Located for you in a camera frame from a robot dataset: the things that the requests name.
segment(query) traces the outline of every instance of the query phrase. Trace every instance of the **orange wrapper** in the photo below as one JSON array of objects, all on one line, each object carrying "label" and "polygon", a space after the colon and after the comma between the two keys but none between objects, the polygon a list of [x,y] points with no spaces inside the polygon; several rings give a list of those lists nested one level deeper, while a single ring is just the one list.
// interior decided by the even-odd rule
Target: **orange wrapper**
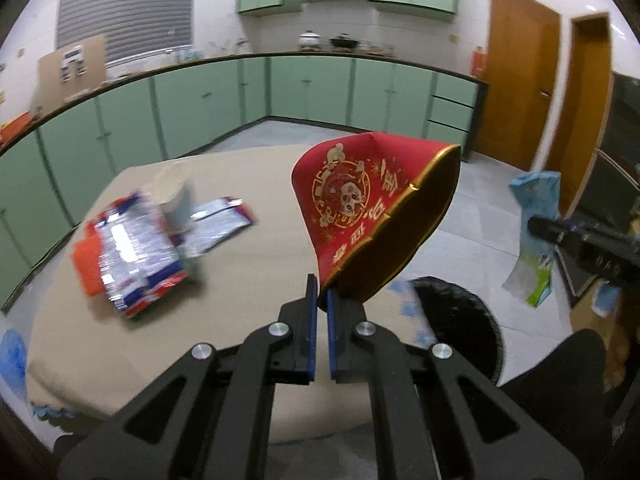
[{"label": "orange wrapper", "polygon": [[449,208],[460,146],[366,133],[312,147],[293,184],[321,289],[367,301],[411,260]]}]

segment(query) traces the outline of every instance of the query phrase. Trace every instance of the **white pot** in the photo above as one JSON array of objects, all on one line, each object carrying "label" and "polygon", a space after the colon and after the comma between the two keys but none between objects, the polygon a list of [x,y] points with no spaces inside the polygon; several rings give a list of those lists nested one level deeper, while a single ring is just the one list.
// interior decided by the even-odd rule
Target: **white pot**
[{"label": "white pot", "polygon": [[320,38],[320,34],[308,30],[298,37],[298,46],[320,46]]}]

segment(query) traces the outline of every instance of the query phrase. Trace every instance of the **drawer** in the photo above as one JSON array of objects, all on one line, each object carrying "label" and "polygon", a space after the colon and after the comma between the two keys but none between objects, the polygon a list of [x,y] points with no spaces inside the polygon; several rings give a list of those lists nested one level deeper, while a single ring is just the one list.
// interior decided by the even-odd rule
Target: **drawer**
[{"label": "drawer", "polygon": [[434,97],[429,120],[467,131],[473,113],[473,108]]},{"label": "drawer", "polygon": [[434,95],[463,105],[474,106],[478,95],[478,83],[448,74],[438,74]]},{"label": "drawer", "polygon": [[466,132],[445,126],[444,124],[429,123],[427,126],[427,139],[437,140],[438,142],[449,142],[451,144],[460,144],[464,147],[466,142]]}]

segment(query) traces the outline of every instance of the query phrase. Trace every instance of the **tiled wall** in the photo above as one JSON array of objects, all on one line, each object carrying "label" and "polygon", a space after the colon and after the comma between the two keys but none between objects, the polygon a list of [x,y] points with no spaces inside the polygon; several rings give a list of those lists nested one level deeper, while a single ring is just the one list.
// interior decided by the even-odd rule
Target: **tiled wall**
[{"label": "tiled wall", "polygon": [[[548,121],[534,162],[544,164],[561,110],[570,52],[571,18],[608,10],[611,13],[613,69],[640,76],[640,45],[612,0],[537,0],[562,15],[561,55],[556,90]],[[0,62],[7,69],[0,74],[0,89],[6,90],[6,102],[0,105],[0,123],[13,119],[29,108],[36,86],[37,59],[52,52],[55,44],[58,0],[31,0],[9,37],[0,48]],[[414,16],[378,12],[366,0],[335,0],[303,6],[302,12],[263,18],[238,16],[236,0],[194,0],[193,41],[206,56],[234,52],[274,52],[294,50],[298,35],[312,29],[324,38],[346,32],[354,38],[373,43],[393,44],[396,56],[468,73],[476,45],[488,41],[490,1],[460,0],[459,14],[453,23]],[[25,48],[24,57],[16,52]],[[161,66],[162,56],[133,62],[109,70],[111,75],[130,69]]]}]

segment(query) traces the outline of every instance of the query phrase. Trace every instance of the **metal bolt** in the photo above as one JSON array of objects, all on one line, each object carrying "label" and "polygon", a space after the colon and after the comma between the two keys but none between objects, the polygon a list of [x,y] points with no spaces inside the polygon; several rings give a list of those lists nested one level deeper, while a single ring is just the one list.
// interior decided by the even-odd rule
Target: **metal bolt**
[{"label": "metal bolt", "polygon": [[281,321],[269,325],[269,333],[276,337],[282,337],[289,333],[289,325]]},{"label": "metal bolt", "polygon": [[363,336],[373,335],[376,332],[376,326],[370,321],[361,321],[356,325],[356,332]]},{"label": "metal bolt", "polygon": [[453,348],[445,343],[436,343],[431,347],[431,353],[438,359],[449,359],[453,355]]},{"label": "metal bolt", "polygon": [[191,349],[191,355],[196,359],[207,359],[213,354],[213,348],[206,343],[198,343]]}]

